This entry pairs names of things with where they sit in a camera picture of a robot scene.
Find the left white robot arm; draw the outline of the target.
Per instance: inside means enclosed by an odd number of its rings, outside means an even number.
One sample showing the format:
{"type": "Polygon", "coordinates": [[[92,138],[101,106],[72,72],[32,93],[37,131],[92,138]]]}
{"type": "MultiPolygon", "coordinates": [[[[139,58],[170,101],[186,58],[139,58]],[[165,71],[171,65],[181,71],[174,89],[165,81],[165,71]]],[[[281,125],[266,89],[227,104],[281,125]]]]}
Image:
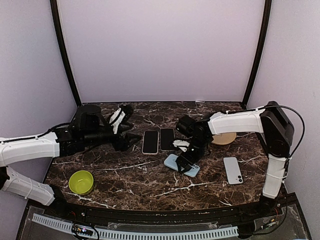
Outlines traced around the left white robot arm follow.
{"type": "Polygon", "coordinates": [[[127,151],[141,140],[129,133],[133,124],[129,119],[134,113],[130,105],[120,105],[108,117],[94,104],[77,108],[73,119],[60,123],[44,133],[0,140],[0,189],[31,199],[51,210],[60,218],[67,218],[70,206],[58,186],[48,185],[24,176],[10,165],[41,158],[67,157],[83,152],[87,147],[111,144],[117,152],[127,151]]]}

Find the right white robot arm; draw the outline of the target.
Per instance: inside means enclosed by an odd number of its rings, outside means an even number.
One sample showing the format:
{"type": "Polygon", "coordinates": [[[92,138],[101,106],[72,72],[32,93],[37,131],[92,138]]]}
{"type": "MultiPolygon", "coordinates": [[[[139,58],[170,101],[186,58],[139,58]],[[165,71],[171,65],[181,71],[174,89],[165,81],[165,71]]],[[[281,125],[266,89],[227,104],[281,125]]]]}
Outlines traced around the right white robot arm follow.
{"type": "Polygon", "coordinates": [[[217,111],[194,119],[182,116],[176,130],[190,142],[186,151],[176,159],[179,173],[187,173],[204,155],[205,148],[214,136],[228,133],[258,133],[264,136],[268,166],[262,195],[255,205],[255,213],[266,217],[275,208],[275,199],[280,191],[289,162],[297,150],[292,148],[295,128],[284,110],[297,111],[291,107],[270,101],[267,105],[239,111],[217,111]]]}

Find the light blue phone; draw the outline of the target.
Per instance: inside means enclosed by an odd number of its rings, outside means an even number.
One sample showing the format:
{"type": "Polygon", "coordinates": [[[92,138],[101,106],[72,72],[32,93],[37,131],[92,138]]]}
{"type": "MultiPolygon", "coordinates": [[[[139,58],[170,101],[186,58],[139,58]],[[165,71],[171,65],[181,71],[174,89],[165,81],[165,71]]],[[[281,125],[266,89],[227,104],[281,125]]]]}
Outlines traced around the light blue phone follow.
{"type": "Polygon", "coordinates": [[[223,159],[227,181],[230,185],[243,184],[244,180],[236,157],[225,157],[223,159]]]}

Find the blue phone case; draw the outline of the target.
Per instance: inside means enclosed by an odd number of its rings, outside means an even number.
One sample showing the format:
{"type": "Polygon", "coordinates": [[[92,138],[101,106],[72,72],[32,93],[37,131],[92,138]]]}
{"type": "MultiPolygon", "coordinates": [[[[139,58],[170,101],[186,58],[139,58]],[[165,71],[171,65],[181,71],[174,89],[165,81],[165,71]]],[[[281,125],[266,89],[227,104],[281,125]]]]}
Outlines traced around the blue phone case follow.
{"type": "MultiPolygon", "coordinates": [[[[178,165],[176,163],[178,156],[175,154],[170,154],[165,160],[164,160],[164,165],[172,170],[178,171],[178,165]]],[[[188,176],[188,177],[196,177],[200,170],[200,167],[196,164],[191,166],[191,169],[187,172],[184,172],[183,174],[188,176]]]]}

